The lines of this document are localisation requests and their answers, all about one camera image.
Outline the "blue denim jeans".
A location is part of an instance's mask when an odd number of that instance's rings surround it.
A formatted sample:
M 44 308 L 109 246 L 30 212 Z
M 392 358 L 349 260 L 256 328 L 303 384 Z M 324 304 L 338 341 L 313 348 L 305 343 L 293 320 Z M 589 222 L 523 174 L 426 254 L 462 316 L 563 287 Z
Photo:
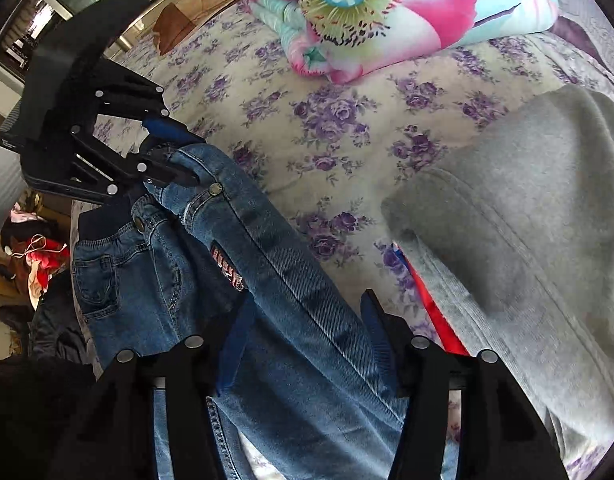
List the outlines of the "blue denim jeans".
M 380 379 L 360 318 L 226 154 L 165 156 L 196 185 L 141 185 L 78 220 L 72 281 L 101 363 L 226 328 L 206 402 L 228 478 L 252 478 L 246 444 L 287 479 L 386 478 L 407 401 Z

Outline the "clothes pile on floor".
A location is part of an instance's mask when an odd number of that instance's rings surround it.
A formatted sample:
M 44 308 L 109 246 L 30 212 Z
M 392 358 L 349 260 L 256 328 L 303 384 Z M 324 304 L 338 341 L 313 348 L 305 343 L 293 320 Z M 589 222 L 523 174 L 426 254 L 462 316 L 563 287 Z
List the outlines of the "clothes pile on floor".
M 0 280 L 22 304 L 2 304 L 0 322 L 13 332 L 17 353 L 30 359 L 86 364 L 86 338 L 76 315 L 65 232 L 53 219 L 14 205 L 0 231 Z

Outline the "folded red blue garment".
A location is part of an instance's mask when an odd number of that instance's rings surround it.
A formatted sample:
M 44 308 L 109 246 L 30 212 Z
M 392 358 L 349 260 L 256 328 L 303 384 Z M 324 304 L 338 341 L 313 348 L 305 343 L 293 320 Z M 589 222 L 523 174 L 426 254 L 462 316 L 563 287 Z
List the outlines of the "folded red blue garment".
M 430 322 L 432 322 L 434 329 L 436 330 L 442 348 L 449 353 L 458 354 L 459 356 L 470 356 L 470 352 L 466 350 L 464 344 L 462 344 L 462 341 L 460 341 L 459 337 L 456 336 L 456 332 L 448 323 L 444 315 L 440 312 L 434 298 L 430 296 L 430 293 L 427 290 L 423 280 L 416 273 L 414 266 L 412 266 L 400 246 L 396 243 L 392 243 L 392 250 L 394 251 L 398 260 L 408 270 L 411 278 L 413 278 L 416 290 L 418 291 L 418 296 L 420 296 L 422 305 L 430 319 Z

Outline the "purple floral bed sheet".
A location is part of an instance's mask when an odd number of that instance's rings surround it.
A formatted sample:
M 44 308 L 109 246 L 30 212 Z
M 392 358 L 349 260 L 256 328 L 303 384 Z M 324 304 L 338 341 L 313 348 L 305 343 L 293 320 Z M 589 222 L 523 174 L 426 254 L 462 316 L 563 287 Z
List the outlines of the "purple floral bed sheet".
M 373 289 L 414 333 L 437 331 L 382 200 L 511 110 L 565 84 L 614 103 L 614 76 L 550 32 L 493 39 L 331 84 L 294 73 L 237 3 L 155 77 L 200 144 L 200 188 L 173 210 L 138 188 L 79 218 L 72 280 L 98 362 L 200 333 L 243 290 L 258 316 L 232 388 L 207 399 L 230 479 L 381 479 L 406 404 L 386 393 L 360 320 Z

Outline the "folded floral quilt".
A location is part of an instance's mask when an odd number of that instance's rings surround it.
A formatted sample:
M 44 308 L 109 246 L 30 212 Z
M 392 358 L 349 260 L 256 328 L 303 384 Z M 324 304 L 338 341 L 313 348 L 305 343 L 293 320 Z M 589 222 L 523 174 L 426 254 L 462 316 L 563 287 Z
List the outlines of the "folded floral quilt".
M 557 0 L 248 0 L 290 67 L 346 84 L 411 58 L 549 29 Z

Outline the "folded grey garment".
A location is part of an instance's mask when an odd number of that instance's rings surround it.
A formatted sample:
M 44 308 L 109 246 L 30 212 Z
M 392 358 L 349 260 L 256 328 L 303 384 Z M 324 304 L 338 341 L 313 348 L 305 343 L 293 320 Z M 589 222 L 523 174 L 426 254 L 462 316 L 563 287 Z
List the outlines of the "folded grey garment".
M 584 478 L 614 440 L 614 102 L 537 96 L 382 214 L 465 348 L 497 352 Z

